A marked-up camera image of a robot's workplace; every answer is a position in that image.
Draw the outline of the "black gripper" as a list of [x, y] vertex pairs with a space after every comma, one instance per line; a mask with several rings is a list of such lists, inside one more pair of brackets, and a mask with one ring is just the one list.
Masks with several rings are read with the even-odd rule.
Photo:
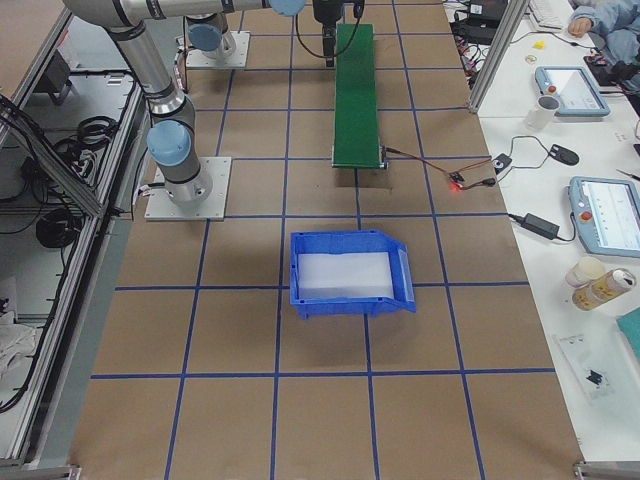
[[364, 14], [364, 0], [314, 0], [314, 19], [322, 25], [322, 48], [327, 67], [335, 63], [335, 33], [337, 22], [342, 16], [343, 7], [350, 4], [353, 16], [359, 22]]

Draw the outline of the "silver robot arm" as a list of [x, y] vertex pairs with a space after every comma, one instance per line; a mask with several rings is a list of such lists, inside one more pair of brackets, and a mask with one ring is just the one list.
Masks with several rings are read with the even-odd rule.
[[185, 19], [191, 45], [205, 56], [224, 58], [235, 51], [236, 42], [224, 13], [186, 16]]
[[177, 205], [196, 204], [213, 190], [213, 179], [195, 150], [195, 110], [192, 101], [168, 72], [146, 29], [148, 20], [182, 17], [189, 40], [207, 53], [224, 52], [231, 40], [226, 16], [256, 9], [296, 17], [304, 1], [67, 1], [78, 18], [103, 28], [116, 45], [148, 102], [152, 127], [147, 134], [150, 155], [164, 177], [169, 199]]

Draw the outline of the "person hand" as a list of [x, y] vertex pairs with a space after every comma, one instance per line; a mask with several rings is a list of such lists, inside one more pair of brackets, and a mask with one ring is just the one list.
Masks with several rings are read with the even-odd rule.
[[591, 19], [580, 17], [570, 21], [567, 27], [567, 32], [575, 38], [582, 38], [591, 30], [592, 27], [593, 22]]

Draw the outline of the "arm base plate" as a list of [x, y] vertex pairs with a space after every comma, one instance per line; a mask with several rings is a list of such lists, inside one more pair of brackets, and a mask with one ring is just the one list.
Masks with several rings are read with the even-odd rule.
[[244, 69], [250, 38], [249, 31], [189, 33], [186, 67], [191, 70]]
[[145, 218], [149, 221], [223, 221], [231, 176], [230, 157], [201, 157], [200, 172], [190, 182], [166, 182], [160, 168], [149, 190]]

